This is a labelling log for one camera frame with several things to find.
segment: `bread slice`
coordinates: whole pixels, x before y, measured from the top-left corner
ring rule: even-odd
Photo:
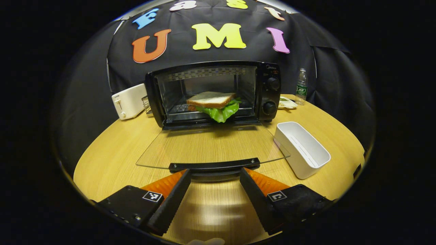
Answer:
[[[192,96],[186,103],[205,108],[222,109],[235,97],[235,93],[203,92]]]
[[[197,111],[197,108],[195,108],[194,105],[188,105],[188,111],[196,112],[196,111]]]

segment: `small dish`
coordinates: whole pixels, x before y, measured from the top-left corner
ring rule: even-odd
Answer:
[[[298,105],[294,101],[292,101],[286,97],[280,96],[279,109],[284,109],[284,108],[294,109],[297,106]]]

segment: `oven knob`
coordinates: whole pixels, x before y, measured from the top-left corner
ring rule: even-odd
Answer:
[[[277,110],[277,106],[274,103],[274,101],[267,101],[262,106],[263,113],[265,113],[267,115],[273,114],[274,112],[276,112],[276,110]]]
[[[268,87],[272,90],[277,90],[280,88],[280,81],[277,78],[269,78],[266,83]]]

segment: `sandwich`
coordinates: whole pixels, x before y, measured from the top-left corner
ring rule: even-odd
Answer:
[[[186,101],[188,110],[208,114],[213,120],[224,123],[239,109],[241,98],[235,93],[203,92]]]

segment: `bottle label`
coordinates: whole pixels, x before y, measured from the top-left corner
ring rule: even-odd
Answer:
[[[307,95],[307,87],[301,86],[301,85],[297,85],[297,94],[298,95],[306,96]]]

